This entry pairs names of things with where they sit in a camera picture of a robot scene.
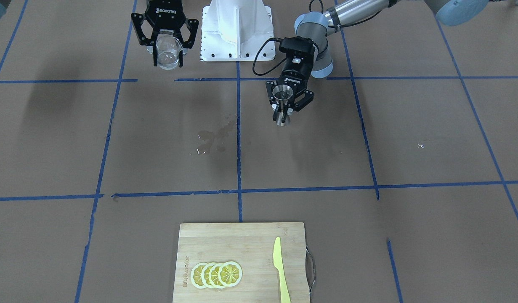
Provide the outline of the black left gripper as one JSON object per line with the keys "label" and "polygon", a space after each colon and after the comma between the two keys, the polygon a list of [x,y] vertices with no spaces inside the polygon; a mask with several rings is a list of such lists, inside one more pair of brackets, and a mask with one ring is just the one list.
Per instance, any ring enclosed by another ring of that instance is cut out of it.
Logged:
{"label": "black left gripper", "polygon": [[293,94],[297,95],[290,98],[290,113],[301,111],[314,100],[314,92],[307,90],[313,64],[312,57],[287,57],[278,82],[266,82],[268,98],[274,106],[275,122],[282,122],[282,85],[289,86]]}

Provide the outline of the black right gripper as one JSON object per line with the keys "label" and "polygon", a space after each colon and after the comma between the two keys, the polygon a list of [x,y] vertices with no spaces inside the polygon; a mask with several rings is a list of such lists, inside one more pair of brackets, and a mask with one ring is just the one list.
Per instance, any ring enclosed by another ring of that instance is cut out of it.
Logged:
{"label": "black right gripper", "polygon": [[[178,67],[183,67],[184,50],[193,48],[199,30],[199,20],[186,19],[181,0],[148,0],[145,13],[132,12],[130,19],[139,44],[150,50],[153,66],[158,65],[156,47],[158,33],[172,31],[174,35],[180,36],[182,49],[179,51]],[[147,21],[152,28],[150,38],[143,32],[144,21]],[[183,25],[189,31],[187,40],[182,39],[181,28]]]}

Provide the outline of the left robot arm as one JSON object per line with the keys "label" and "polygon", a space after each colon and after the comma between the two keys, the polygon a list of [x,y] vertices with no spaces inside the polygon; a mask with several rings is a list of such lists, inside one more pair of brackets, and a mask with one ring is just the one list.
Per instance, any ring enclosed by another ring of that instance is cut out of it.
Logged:
{"label": "left robot arm", "polygon": [[269,42],[278,42],[280,52],[286,56],[280,76],[265,84],[274,110],[273,121],[286,126],[290,115],[314,99],[314,93],[307,88],[309,78],[321,79],[332,72],[329,35],[369,21],[394,5],[395,0],[346,0],[326,12],[311,11],[299,16],[294,23],[294,37],[270,38]]}

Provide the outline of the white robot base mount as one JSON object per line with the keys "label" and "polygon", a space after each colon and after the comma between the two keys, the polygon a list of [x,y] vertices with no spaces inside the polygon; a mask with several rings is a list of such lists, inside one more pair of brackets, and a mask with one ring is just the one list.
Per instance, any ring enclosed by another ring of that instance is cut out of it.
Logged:
{"label": "white robot base mount", "polygon": [[276,51],[272,10],[262,0],[213,0],[202,10],[200,60],[270,61]]}

